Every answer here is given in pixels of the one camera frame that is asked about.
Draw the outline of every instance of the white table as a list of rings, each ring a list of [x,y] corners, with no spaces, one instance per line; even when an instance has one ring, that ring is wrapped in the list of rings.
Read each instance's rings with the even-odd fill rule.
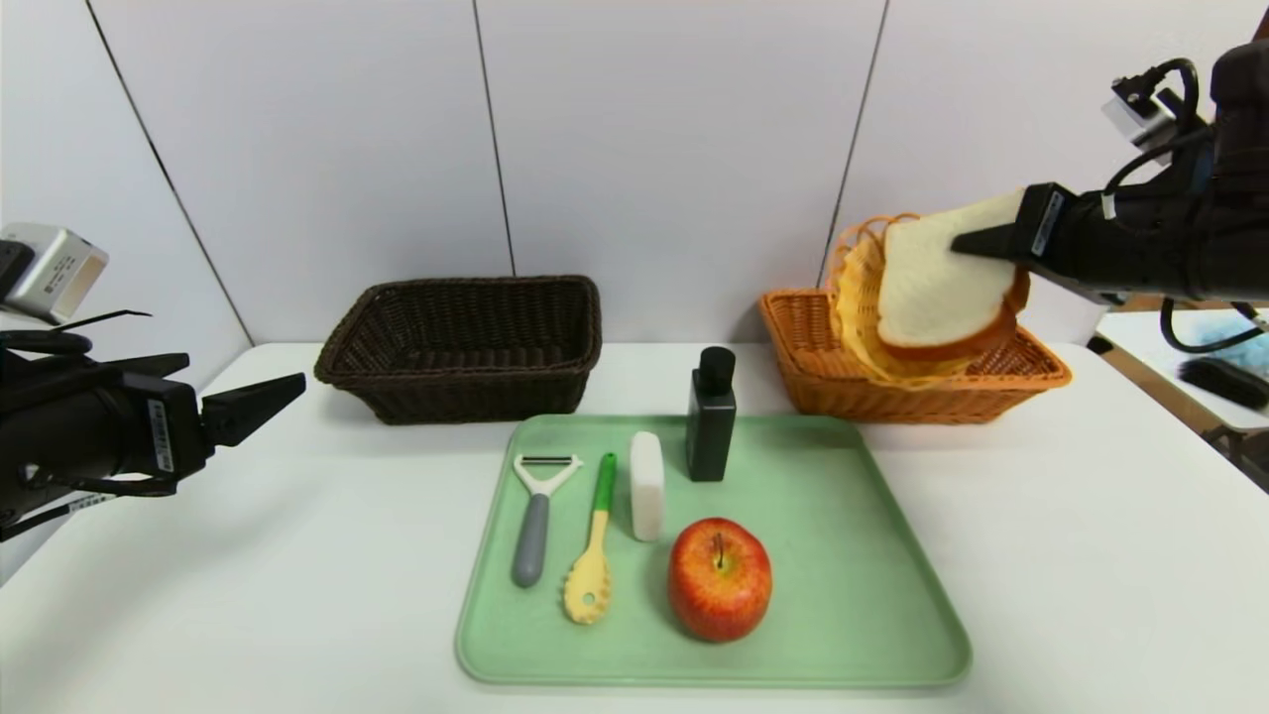
[[[1173,327],[1181,341],[1190,342],[1193,339],[1189,335],[1200,321],[1233,313],[1235,309],[1178,309],[1173,312]],[[1173,349],[1164,341],[1164,334],[1159,330],[1159,312],[1110,312],[1098,322],[1098,334],[1136,356],[1142,365],[1180,389],[1226,427],[1239,432],[1269,430],[1269,411],[1247,410],[1176,378],[1181,363],[1198,354]]]
[[[699,346],[607,345],[581,411],[681,413]],[[0,588],[0,710],[1264,711],[1269,498],[1095,355],[1058,353],[1074,384],[995,425],[865,430],[973,640],[957,686],[480,685],[453,637],[513,425],[385,427],[311,384],[178,497],[81,514]],[[212,391],[316,356],[259,346]],[[739,356],[742,410],[788,410],[769,346]]]

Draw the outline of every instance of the white soap bar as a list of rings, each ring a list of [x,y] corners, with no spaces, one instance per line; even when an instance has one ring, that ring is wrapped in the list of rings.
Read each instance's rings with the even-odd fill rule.
[[[665,524],[665,464],[661,440],[638,432],[631,440],[631,519],[634,538],[659,540]]]

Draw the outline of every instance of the gray handle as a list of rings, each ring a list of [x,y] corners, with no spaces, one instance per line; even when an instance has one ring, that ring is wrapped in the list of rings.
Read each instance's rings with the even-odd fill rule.
[[[537,493],[524,510],[520,540],[515,544],[511,580],[520,587],[529,587],[542,577],[542,563],[547,557],[547,523],[551,519],[551,501]]]

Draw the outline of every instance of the yellow spoon head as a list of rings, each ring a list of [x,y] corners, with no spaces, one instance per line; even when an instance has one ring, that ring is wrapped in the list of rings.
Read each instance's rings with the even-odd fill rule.
[[[608,613],[613,597],[613,578],[604,552],[586,550],[572,564],[563,582],[563,609],[579,625],[590,625]]]

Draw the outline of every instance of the bread crust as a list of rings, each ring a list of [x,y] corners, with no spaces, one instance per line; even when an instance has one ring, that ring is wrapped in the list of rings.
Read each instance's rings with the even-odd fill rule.
[[[929,344],[921,346],[905,346],[881,340],[882,347],[897,360],[912,363],[944,363],[948,360],[963,360],[966,356],[977,356],[1004,346],[1018,331],[1018,312],[1027,307],[1030,295],[1030,273],[1027,268],[1018,265],[1014,270],[1014,282],[1009,285],[1004,298],[1000,301],[1000,311],[996,318],[986,327],[961,337],[956,341],[943,344]]]

